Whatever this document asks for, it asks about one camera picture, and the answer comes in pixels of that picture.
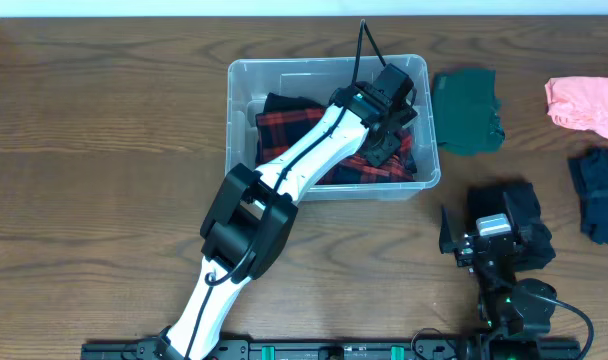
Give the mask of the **dark green garment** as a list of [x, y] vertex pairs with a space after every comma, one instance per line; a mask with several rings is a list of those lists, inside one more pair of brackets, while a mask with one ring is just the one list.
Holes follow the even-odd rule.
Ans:
[[461, 68], [434, 77], [432, 109], [438, 146], [461, 156], [495, 153], [505, 140], [495, 95], [496, 72]]

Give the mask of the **red plaid flannel shirt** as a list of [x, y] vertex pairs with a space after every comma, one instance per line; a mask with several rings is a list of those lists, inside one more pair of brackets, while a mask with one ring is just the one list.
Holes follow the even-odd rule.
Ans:
[[[255, 163], [262, 165], [281, 155], [310, 131], [322, 118], [323, 107], [271, 111], [256, 116], [259, 133]], [[334, 166], [318, 185], [412, 182], [418, 172], [411, 155], [409, 130], [396, 133], [401, 146], [381, 166], [373, 167], [361, 155], [352, 155]]]

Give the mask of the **pink garment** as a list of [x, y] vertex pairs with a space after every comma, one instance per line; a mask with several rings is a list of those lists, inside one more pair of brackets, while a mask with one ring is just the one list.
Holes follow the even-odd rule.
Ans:
[[608, 139], [608, 77], [551, 78], [544, 88], [554, 124]]

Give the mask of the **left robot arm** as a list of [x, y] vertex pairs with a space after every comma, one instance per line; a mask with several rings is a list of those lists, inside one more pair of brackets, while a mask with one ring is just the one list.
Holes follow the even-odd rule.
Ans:
[[397, 151], [398, 129], [416, 115], [413, 90], [409, 75], [387, 64], [373, 82], [337, 89], [321, 120], [284, 153], [228, 172], [200, 229], [198, 283], [179, 320], [159, 336], [156, 358], [207, 357], [242, 288], [282, 252], [308, 190], [354, 154], [379, 167]]

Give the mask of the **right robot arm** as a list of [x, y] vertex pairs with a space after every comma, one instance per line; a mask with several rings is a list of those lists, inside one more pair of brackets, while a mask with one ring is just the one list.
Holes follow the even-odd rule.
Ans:
[[551, 331], [556, 291], [540, 280], [516, 279], [526, 242], [509, 211], [481, 217], [467, 231], [462, 220], [442, 208], [439, 249], [476, 276], [480, 318], [493, 331], [509, 338]]

